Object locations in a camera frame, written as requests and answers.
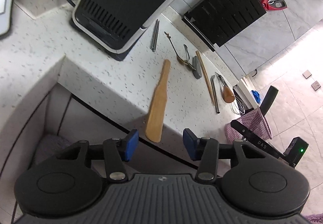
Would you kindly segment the wooden spatula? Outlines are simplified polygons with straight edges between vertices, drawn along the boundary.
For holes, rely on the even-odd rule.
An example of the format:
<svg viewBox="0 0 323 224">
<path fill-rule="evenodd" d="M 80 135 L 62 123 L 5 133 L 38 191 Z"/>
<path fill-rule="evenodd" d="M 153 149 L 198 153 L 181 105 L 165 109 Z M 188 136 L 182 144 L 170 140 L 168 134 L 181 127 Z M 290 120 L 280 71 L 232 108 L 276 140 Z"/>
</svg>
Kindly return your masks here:
<svg viewBox="0 0 323 224">
<path fill-rule="evenodd" d="M 153 94 L 146 123 L 145 136 L 155 143 L 160 142 L 162 137 L 165 108 L 168 99 L 167 87 L 170 67 L 170 60 L 164 60 L 160 80 Z"/>
</svg>

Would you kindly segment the pink mesh utensil basket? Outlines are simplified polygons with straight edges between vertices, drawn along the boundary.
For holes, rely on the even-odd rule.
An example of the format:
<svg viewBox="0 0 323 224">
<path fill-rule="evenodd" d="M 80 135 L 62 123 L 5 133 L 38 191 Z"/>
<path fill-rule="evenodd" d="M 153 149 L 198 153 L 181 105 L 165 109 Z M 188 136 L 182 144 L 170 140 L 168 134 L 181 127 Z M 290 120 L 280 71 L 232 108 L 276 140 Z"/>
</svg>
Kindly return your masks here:
<svg viewBox="0 0 323 224">
<path fill-rule="evenodd" d="M 260 107 L 239 117 L 237 121 L 250 129 L 250 131 L 254 132 L 263 140 L 269 140 L 273 138 L 271 128 L 267 120 L 263 116 Z M 242 135 L 238 131 L 236 131 L 230 123 L 227 123 L 225 125 L 224 131 L 229 143 L 232 143 L 235 139 L 242 139 Z"/>
</svg>

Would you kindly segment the steel chopstick pair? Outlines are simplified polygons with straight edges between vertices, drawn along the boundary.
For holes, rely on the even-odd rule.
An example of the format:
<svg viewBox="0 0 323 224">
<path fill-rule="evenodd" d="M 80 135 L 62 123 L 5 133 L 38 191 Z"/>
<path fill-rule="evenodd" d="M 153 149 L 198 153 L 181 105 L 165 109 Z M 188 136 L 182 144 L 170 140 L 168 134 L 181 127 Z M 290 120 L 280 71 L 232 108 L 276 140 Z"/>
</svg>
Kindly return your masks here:
<svg viewBox="0 0 323 224">
<path fill-rule="evenodd" d="M 151 50 L 155 52 L 156 47 L 157 47 L 157 39 L 158 39 L 158 32 L 159 32 L 159 19 L 155 21 L 155 26 L 153 29 L 153 35 L 152 35 L 152 40 L 151 40 Z"/>
</svg>

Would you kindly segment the red kitchen scissors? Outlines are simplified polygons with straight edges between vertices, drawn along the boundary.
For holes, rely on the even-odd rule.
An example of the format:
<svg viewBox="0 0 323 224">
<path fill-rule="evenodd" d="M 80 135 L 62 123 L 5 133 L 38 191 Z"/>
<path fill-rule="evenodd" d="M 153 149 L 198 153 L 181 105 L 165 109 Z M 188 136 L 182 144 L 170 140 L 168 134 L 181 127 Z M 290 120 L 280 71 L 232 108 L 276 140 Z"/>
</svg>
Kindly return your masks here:
<svg viewBox="0 0 323 224">
<path fill-rule="evenodd" d="M 261 4 L 266 11 L 279 11 L 287 8 L 285 0 L 262 0 Z"/>
</svg>

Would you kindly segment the wooden chopstick pair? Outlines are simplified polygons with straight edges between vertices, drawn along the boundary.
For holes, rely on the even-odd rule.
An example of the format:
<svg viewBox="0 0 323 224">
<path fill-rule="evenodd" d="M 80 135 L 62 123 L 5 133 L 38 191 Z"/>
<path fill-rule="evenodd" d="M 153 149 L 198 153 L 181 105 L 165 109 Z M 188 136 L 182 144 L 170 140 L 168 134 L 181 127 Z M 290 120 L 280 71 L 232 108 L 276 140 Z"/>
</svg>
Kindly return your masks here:
<svg viewBox="0 0 323 224">
<path fill-rule="evenodd" d="M 195 54 L 201 64 L 201 70 L 202 70 L 202 73 L 204 75 L 204 79 L 205 79 L 205 82 L 206 82 L 206 86 L 208 88 L 208 92 L 210 94 L 210 98 L 211 98 L 211 102 L 212 102 L 212 105 L 215 106 L 215 100 L 214 100 L 214 96 L 213 96 L 213 92 L 212 92 L 212 88 L 211 88 L 211 83 L 209 81 L 209 78 L 208 78 L 208 74 L 206 72 L 206 68 L 204 66 L 204 62 L 202 61 L 202 57 L 200 55 L 200 52 L 198 50 L 195 51 Z"/>
</svg>

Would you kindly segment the gold spoon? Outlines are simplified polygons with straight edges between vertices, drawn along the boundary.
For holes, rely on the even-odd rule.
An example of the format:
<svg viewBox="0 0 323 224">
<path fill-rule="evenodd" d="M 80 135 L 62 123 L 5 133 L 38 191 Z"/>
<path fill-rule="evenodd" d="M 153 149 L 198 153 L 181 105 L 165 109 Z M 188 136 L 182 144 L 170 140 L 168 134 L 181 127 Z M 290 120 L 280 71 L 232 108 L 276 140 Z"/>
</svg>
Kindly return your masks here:
<svg viewBox="0 0 323 224">
<path fill-rule="evenodd" d="M 172 48 L 173 48 L 173 50 L 174 50 L 174 52 L 175 52 L 175 54 L 176 54 L 176 59 L 177 59 L 177 61 L 178 61 L 180 64 L 185 65 L 189 70 L 193 71 L 193 70 L 194 70 L 194 67 L 193 67 L 193 65 L 191 64 L 191 59 L 190 59 L 189 61 L 186 61 L 186 56 L 185 56 L 185 58 L 183 59 L 183 58 L 178 54 L 178 51 L 177 51 L 177 49 L 175 48 L 175 45 L 174 45 L 174 43 L 173 43 L 173 41 L 172 41 L 171 36 L 169 35 L 169 33 L 164 32 L 164 34 L 166 35 L 166 37 L 168 38 L 168 40 L 169 40 L 169 41 L 170 41 L 170 43 L 171 43 L 171 46 L 172 46 Z"/>
</svg>

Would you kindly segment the small steel spoon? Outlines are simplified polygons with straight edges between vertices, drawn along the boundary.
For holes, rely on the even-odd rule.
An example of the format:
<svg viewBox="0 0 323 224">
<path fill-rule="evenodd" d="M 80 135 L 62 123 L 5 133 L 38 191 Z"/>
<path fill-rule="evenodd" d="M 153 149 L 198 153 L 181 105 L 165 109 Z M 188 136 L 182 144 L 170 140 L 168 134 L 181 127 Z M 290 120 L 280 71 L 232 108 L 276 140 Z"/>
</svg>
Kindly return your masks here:
<svg viewBox="0 0 323 224">
<path fill-rule="evenodd" d="M 189 61 L 190 60 L 190 54 L 189 54 L 189 51 L 188 51 L 188 47 L 186 44 L 183 44 L 184 46 L 184 49 L 185 49 L 185 53 L 186 53 L 186 61 Z"/>
</svg>

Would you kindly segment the black knife block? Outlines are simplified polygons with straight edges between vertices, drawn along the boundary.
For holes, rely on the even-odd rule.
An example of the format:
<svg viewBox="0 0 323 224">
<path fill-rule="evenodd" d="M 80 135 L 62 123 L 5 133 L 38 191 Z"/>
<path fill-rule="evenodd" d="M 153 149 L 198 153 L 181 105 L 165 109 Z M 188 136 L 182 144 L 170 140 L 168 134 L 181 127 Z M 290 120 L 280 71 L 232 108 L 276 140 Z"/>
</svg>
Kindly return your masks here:
<svg viewBox="0 0 323 224">
<path fill-rule="evenodd" d="M 200 0 L 182 21 L 214 52 L 265 14 L 259 0 Z"/>
</svg>

